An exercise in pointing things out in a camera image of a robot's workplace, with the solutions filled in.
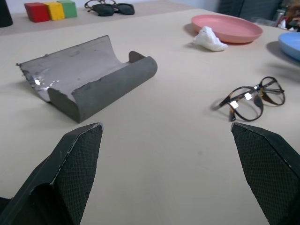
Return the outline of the white tissue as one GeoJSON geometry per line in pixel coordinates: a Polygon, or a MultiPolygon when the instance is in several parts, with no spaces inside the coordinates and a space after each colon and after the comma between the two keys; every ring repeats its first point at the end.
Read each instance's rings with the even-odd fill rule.
{"type": "Polygon", "coordinates": [[[221,42],[215,35],[211,27],[204,26],[195,36],[193,43],[204,47],[212,52],[222,52],[228,48],[228,45],[221,42]]]}

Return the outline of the open grey glasses case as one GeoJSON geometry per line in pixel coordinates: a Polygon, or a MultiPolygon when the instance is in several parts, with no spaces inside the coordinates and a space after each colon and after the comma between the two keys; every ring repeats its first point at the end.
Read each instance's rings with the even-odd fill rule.
{"type": "Polygon", "coordinates": [[[18,64],[33,90],[77,123],[151,79],[156,61],[131,51],[120,62],[109,36],[18,64]]]}

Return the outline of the red wooden block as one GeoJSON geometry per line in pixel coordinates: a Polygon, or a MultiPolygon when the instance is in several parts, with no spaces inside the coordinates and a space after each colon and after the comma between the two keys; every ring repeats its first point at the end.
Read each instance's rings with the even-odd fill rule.
{"type": "Polygon", "coordinates": [[[28,18],[34,23],[47,22],[50,20],[47,6],[44,3],[24,3],[28,18]]]}

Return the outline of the yellow wooden block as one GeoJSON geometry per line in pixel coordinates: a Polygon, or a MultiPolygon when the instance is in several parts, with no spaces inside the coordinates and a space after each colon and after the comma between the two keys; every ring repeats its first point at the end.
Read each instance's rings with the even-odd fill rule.
{"type": "Polygon", "coordinates": [[[47,7],[50,20],[57,21],[65,19],[65,14],[63,10],[63,6],[59,2],[51,1],[51,2],[44,2],[47,7]]]}

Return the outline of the blue plastic plate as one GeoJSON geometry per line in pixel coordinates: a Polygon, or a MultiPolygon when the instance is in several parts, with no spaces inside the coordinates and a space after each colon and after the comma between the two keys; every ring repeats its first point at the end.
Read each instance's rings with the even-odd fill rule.
{"type": "Polygon", "coordinates": [[[300,32],[283,33],[278,37],[281,50],[300,62],[300,32]]]}

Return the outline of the thin tortoiseshell glasses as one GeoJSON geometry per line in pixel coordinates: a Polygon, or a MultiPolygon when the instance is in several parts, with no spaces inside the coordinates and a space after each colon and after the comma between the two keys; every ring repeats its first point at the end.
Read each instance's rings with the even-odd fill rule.
{"type": "Polygon", "coordinates": [[[85,4],[84,7],[88,9],[88,12],[94,11],[97,13],[102,13],[102,14],[110,14],[114,13],[114,6],[115,4],[109,4],[106,3],[106,0],[88,0],[85,4]],[[95,4],[93,6],[89,6],[89,3],[92,1],[97,1],[98,4],[95,4]]]}

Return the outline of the black sunglasses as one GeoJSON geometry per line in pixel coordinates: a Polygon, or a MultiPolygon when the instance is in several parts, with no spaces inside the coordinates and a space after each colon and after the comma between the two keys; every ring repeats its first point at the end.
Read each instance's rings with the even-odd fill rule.
{"type": "Polygon", "coordinates": [[[117,3],[117,4],[96,4],[92,6],[92,10],[98,13],[98,16],[112,16],[115,13],[121,15],[134,15],[135,8],[132,4],[117,3]]]}

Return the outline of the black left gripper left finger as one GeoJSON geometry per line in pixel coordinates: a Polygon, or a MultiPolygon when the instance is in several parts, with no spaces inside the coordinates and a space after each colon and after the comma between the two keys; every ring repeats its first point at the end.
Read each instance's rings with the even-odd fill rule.
{"type": "Polygon", "coordinates": [[[0,225],[80,225],[102,134],[102,123],[93,123],[63,135],[14,197],[0,197],[0,225]]]}

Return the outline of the dark grey chair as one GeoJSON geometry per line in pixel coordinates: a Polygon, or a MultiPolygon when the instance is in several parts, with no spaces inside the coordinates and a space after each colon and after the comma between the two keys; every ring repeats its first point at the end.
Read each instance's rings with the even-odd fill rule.
{"type": "Polygon", "coordinates": [[[272,20],[282,0],[220,0],[217,12],[248,21],[254,18],[272,20]]]}

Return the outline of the black cone-shaped object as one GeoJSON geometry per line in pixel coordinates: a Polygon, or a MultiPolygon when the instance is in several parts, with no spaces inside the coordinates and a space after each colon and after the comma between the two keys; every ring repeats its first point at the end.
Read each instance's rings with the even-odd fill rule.
{"type": "Polygon", "coordinates": [[[0,0],[0,28],[8,27],[13,24],[13,20],[8,9],[6,0],[0,0]]]}

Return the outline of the folded tortoiseshell round glasses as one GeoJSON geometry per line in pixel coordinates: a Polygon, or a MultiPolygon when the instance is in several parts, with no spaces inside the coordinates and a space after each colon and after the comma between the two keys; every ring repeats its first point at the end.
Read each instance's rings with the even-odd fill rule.
{"type": "Polygon", "coordinates": [[[265,105],[278,107],[282,106],[285,100],[285,90],[277,79],[267,76],[255,86],[241,86],[234,89],[222,101],[213,105],[212,110],[228,106],[230,122],[236,121],[237,118],[252,122],[262,116],[265,105]]]}

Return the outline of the pink plastic plate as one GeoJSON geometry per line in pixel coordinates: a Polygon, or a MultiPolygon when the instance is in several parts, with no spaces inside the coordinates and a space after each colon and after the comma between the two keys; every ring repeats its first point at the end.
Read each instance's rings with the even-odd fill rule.
{"type": "Polygon", "coordinates": [[[263,33],[260,26],[228,15],[197,15],[191,19],[191,23],[196,32],[207,26],[220,41],[232,44],[251,43],[263,33]]]}

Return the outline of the green wooden block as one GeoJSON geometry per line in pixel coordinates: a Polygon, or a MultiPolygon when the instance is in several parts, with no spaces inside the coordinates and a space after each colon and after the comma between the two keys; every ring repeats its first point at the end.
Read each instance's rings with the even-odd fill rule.
{"type": "Polygon", "coordinates": [[[65,18],[76,18],[77,9],[76,4],[72,0],[59,0],[58,3],[62,4],[65,18]]]}

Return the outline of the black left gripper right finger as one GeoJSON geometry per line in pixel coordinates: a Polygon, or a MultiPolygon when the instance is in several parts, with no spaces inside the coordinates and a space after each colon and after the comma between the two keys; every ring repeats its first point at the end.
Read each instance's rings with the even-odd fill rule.
{"type": "Polygon", "coordinates": [[[300,225],[300,154],[280,135],[233,123],[242,169],[270,225],[300,225]]]}

